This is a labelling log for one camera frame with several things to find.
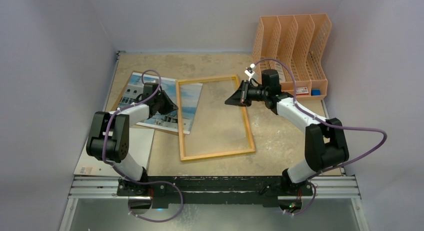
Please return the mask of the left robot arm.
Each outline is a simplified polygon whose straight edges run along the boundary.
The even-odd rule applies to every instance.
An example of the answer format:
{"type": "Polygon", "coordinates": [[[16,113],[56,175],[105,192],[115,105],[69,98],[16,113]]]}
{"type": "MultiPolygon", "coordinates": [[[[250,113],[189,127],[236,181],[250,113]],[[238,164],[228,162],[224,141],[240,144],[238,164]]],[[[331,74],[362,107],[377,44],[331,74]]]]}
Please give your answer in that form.
{"type": "Polygon", "coordinates": [[[152,118],[156,113],[167,115],[178,109],[157,82],[147,82],[136,102],[112,112],[97,111],[92,118],[86,142],[86,153],[111,166],[138,196],[146,194],[149,185],[147,170],[130,155],[130,128],[152,118]]]}

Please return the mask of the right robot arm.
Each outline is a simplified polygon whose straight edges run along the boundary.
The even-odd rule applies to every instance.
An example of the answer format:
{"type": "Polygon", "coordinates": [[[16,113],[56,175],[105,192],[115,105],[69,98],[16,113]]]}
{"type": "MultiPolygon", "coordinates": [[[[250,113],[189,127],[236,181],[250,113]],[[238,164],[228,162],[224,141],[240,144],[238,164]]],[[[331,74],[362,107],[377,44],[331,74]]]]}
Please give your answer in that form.
{"type": "Polygon", "coordinates": [[[282,171],[280,187],[284,193],[294,194],[311,176],[349,159],[340,120],[317,115],[299,104],[292,94],[282,91],[276,70],[263,71],[261,83],[253,78],[243,80],[224,103],[249,107],[253,101],[263,102],[267,109],[289,120],[304,133],[304,159],[282,171]]]}

